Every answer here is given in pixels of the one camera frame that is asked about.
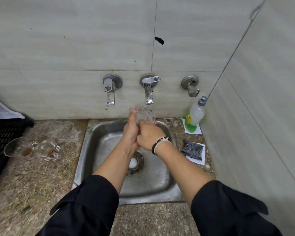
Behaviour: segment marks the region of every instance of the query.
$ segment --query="person's right arm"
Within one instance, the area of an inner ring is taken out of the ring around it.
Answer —
[[[140,122],[138,144],[151,151],[164,132],[150,122]],[[183,156],[170,142],[161,141],[154,149],[176,180],[201,236],[281,235],[259,213],[268,214],[267,206],[224,185]]]

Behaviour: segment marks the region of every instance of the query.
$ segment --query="wall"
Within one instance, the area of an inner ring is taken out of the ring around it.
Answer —
[[[184,116],[196,99],[183,77],[198,75],[209,95],[261,1],[0,0],[0,99],[34,119],[126,117],[145,103],[139,78],[152,71],[151,108]],[[124,81],[114,107],[108,73]]]
[[[208,99],[217,176],[295,235],[295,0],[266,0]]]

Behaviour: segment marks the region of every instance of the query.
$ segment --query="person's left arm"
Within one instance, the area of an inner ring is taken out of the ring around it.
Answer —
[[[51,209],[50,215],[53,216],[37,235],[110,234],[131,157],[140,147],[135,116],[136,111],[133,110],[117,146],[93,175],[83,180]]]

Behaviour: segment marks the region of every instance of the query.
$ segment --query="clear glass cup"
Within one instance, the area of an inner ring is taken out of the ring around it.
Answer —
[[[135,108],[137,111],[136,115],[136,124],[138,125],[141,120],[143,121],[149,121],[150,123],[155,122],[155,113],[152,110],[149,110],[145,107],[138,107]]]
[[[37,146],[38,143],[36,141],[30,141],[26,138],[16,138],[4,147],[3,153],[8,157],[25,159],[30,157]]]
[[[60,146],[54,140],[42,141],[35,151],[35,155],[46,161],[57,160],[59,158]]]

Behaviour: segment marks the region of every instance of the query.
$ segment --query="black shirt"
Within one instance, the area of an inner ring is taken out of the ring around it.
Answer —
[[[116,189],[106,178],[92,175],[51,209],[53,216],[37,235],[109,235],[118,199]],[[191,204],[191,214],[201,236],[281,235],[259,213],[268,214],[263,202],[219,181],[205,184]]]

